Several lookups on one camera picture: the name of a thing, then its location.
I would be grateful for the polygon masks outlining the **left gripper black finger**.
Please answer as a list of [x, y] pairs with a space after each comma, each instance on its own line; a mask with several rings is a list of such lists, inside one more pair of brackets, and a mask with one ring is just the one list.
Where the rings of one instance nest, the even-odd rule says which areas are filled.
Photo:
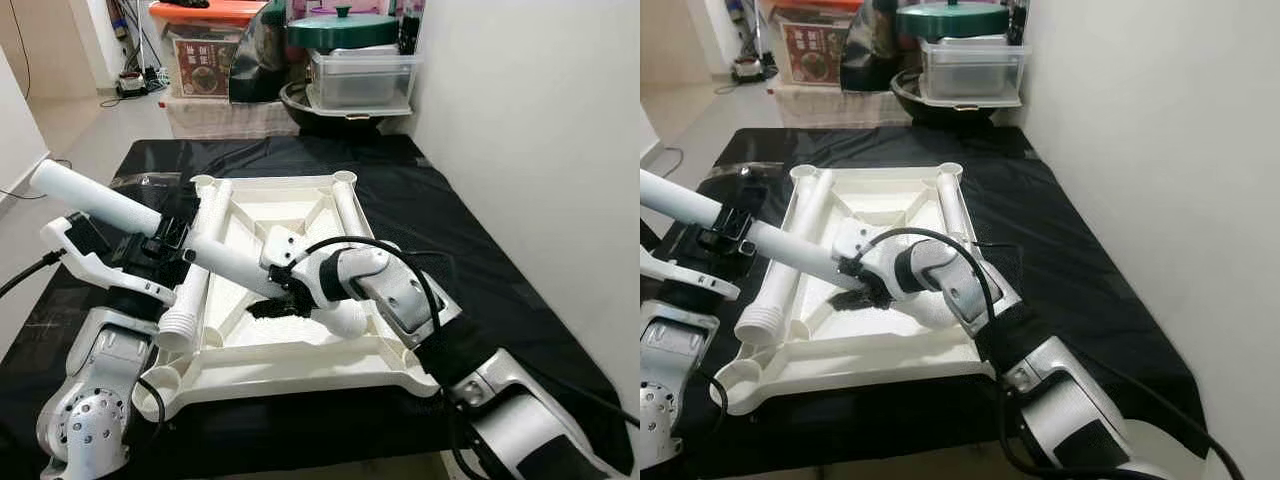
[[726, 216], [731, 211], [758, 216], [763, 205], [763, 186], [740, 184], [727, 187], [719, 200], [718, 216]]
[[179, 259], [191, 230], [191, 224], [161, 224], [148, 238], [148, 256], [151, 259]]
[[748, 239], [755, 218], [740, 207], [722, 207], [710, 227], [698, 234], [698, 244], [708, 251], [754, 251]]
[[160, 209], [163, 225], [191, 225], [198, 212], [201, 198], [196, 186], [172, 187]]

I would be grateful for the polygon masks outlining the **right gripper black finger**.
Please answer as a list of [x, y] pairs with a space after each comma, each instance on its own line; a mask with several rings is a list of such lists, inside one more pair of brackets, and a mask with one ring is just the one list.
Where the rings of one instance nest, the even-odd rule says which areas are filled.
[[828, 298], [828, 305], [833, 311], [887, 310], [892, 302], [893, 297], [890, 289], [878, 278], [863, 278], [860, 285]]
[[308, 291], [287, 291], [283, 296], [250, 303], [244, 311], [255, 319], [310, 317], [317, 306]]

